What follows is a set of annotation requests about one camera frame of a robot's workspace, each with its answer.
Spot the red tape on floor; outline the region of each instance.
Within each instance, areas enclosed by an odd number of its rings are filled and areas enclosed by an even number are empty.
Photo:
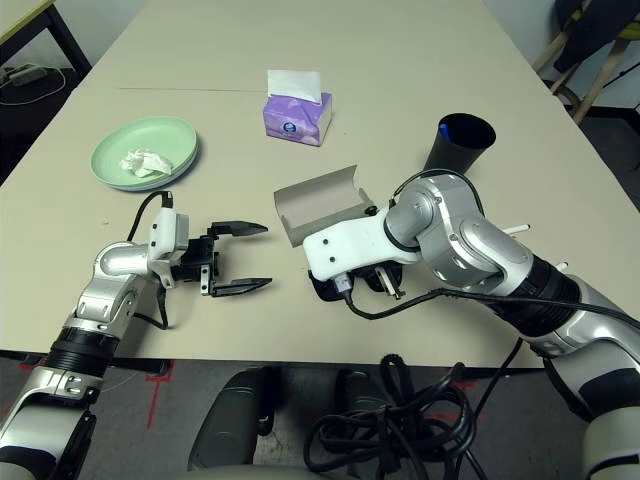
[[[162,377],[147,375],[147,378],[144,380],[145,382],[155,383],[155,386],[153,387],[153,396],[151,397],[151,405],[149,405],[149,415],[147,416],[147,430],[153,426],[153,419],[156,413],[156,406],[158,404],[158,394],[160,393],[160,384],[171,382],[171,376],[173,375],[173,369],[175,366],[176,361],[171,360],[171,366],[169,367],[169,371],[166,375]]]

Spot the power strip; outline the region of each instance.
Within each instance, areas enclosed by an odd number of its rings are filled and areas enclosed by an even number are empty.
[[[28,65],[16,70],[9,72],[9,81],[14,87],[27,85],[48,75],[47,69],[38,65]]]

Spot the crumpled tissue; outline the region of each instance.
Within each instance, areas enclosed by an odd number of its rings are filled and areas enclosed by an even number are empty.
[[[136,177],[146,177],[153,172],[171,174],[171,163],[160,154],[148,148],[129,150],[127,156],[120,160],[120,168],[133,172]]]

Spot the white wall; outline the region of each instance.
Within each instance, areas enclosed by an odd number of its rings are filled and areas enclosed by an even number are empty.
[[[533,63],[558,32],[553,0],[483,0],[529,63]],[[584,96],[609,54],[605,45],[580,66],[568,86]],[[640,61],[640,41],[632,42],[615,74]],[[549,72],[551,67],[542,72]],[[640,67],[605,88],[595,105],[634,108],[640,103]]]
[[[145,3],[146,0],[57,0],[55,6],[93,65]],[[7,65],[16,66],[27,62],[53,67],[69,66],[48,31],[34,38],[9,59]]]
[[[89,61],[94,64],[140,11],[145,1],[57,0],[56,6]],[[557,33],[553,0],[483,1],[529,63],[534,62]],[[571,79],[569,87],[579,96],[583,96],[589,89],[609,48],[610,46],[603,47],[584,62]],[[629,46],[619,70],[628,68],[639,60],[640,42],[634,42]],[[10,59],[8,64],[19,65],[26,62],[51,66],[68,65],[64,55],[48,32],[43,32],[36,37],[27,47]],[[640,68],[637,68],[604,89],[595,104],[634,108],[639,103]]]

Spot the chair leg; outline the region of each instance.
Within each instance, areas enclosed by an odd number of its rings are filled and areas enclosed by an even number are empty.
[[[571,80],[571,77],[573,77],[573,74],[576,73],[576,70],[578,70],[578,67],[580,66],[580,62],[576,63],[573,67],[571,67],[569,70],[567,70],[566,72],[564,72],[562,74],[562,76],[556,80],[553,85],[551,85],[551,88],[549,88],[549,91],[555,95],[556,91],[560,88],[563,87],[564,85],[567,84],[567,82],[569,80]]]
[[[611,74],[613,73],[613,71],[616,69],[616,67],[622,60],[622,57],[624,56],[624,51],[627,49],[628,46],[629,46],[629,40],[623,40],[621,38],[618,38],[613,44],[613,47],[611,47],[609,56],[607,57],[604,64],[602,65],[602,68],[600,69],[600,73],[598,74],[595,81],[593,82],[593,85],[591,85],[589,92],[580,103],[580,106],[577,108],[576,112],[573,114],[573,120],[578,125],[580,125],[580,122],[584,120],[584,117],[587,115],[587,112],[591,108],[591,105],[593,105],[593,102],[595,102],[596,98],[598,98],[598,95],[600,94],[602,87],[604,86],[605,83],[607,83],[607,80],[609,80],[609,77],[611,77]]]
[[[533,65],[531,65],[533,70],[536,73],[540,72],[540,70],[542,70],[547,63],[549,63],[549,60],[551,60],[553,56],[558,53],[558,51],[562,47],[564,47],[564,44],[567,43],[568,39],[569,35],[567,33],[560,32],[558,36],[554,38],[553,41],[549,44],[544,53],[540,55],[540,57],[535,62],[533,62]]]

